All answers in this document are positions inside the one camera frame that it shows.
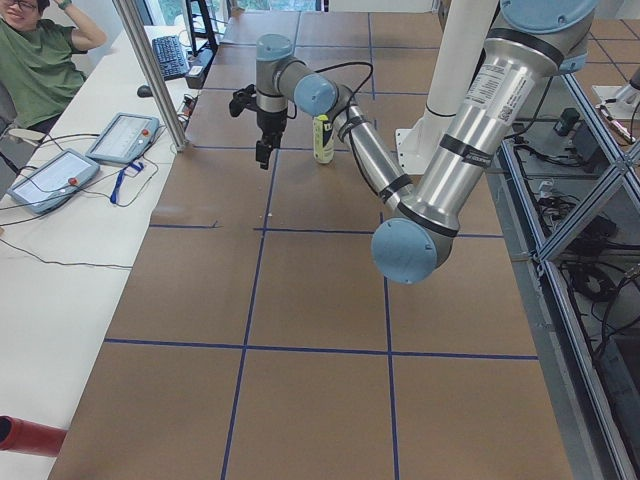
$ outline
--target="black mouse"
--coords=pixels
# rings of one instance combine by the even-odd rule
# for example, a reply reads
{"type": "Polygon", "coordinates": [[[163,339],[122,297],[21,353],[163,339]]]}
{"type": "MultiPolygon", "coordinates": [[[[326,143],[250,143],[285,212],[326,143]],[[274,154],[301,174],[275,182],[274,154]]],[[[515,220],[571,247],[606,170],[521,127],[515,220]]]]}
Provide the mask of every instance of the black mouse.
{"type": "Polygon", "coordinates": [[[153,96],[153,93],[151,93],[151,87],[149,87],[149,85],[140,85],[136,93],[140,98],[153,96]]]}

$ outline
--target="red cylinder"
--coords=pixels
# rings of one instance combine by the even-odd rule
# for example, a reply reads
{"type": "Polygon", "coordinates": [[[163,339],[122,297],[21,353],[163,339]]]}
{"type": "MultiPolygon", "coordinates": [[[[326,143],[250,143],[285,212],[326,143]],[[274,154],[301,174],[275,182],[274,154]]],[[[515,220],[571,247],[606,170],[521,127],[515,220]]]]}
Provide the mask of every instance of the red cylinder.
{"type": "Polygon", "coordinates": [[[0,450],[56,457],[66,430],[8,416],[0,417],[0,450]]]}

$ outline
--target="person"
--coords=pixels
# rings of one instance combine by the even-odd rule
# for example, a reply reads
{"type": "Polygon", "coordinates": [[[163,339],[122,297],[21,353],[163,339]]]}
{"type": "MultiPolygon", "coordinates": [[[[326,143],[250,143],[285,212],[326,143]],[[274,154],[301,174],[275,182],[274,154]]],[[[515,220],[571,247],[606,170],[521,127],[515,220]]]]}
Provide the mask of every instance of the person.
{"type": "Polygon", "coordinates": [[[0,82],[13,100],[22,128],[48,133],[84,83],[71,55],[107,40],[71,0],[54,0],[75,23],[43,19],[49,0],[0,0],[0,82]]]}

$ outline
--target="blue joint cap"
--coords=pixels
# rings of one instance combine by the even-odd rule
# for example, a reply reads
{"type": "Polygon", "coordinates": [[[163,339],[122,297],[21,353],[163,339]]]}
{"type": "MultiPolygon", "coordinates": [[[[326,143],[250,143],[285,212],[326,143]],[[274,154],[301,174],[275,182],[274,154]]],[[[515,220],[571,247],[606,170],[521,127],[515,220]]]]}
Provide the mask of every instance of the blue joint cap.
{"type": "Polygon", "coordinates": [[[338,98],[338,89],[319,73],[303,77],[293,92],[293,101],[312,117],[327,113],[338,98]]]}
{"type": "Polygon", "coordinates": [[[272,62],[293,55],[291,40],[276,33],[262,35],[256,46],[258,49],[256,58],[259,62],[272,62]]]}
{"type": "Polygon", "coordinates": [[[417,223],[392,218],[378,227],[371,241],[373,261],[382,274],[398,283],[424,280],[436,269],[433,239],[417,223]]]}
{"type": "Polygon", "coordinates": [[[560,32],[589,15],[599,0],[500,0],[507,22],[525,33],[560,32]]]}
{"type": "Polygon", "coordinates": [[[565,58],[562,65],[560,65],[560,69],[558,70],[558,75],[564,75],[566,73],[577,72],[581,68],[585,66],[587,63],[587,54],[583,53],[582,55],[576,55],[575,57],[565,58]]]}

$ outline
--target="robotic arm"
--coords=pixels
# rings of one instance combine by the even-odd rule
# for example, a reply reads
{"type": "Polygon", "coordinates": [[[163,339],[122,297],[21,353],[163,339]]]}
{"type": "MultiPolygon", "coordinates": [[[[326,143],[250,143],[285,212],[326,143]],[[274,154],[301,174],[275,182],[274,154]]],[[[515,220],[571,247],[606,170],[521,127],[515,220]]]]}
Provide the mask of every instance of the robotic arm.
{"type": "Polygon", "coordinates": [[[419,184],[414,186],[358,106],[353,93],[309,69],[280,35],[260,38],[255,87],[234,94],[232,116],[257,113],[263,132],[256,160],[268,168],[280,147],[288,101],[326,114],[352,150],[365,179],[393,212],[376,230],[373,258],[400,283],[429,276],[448,258],[458,214],[533,87],[577,70],[597,0],[500,0],[501,14],[484,43],[486,59],[419,184]]]}

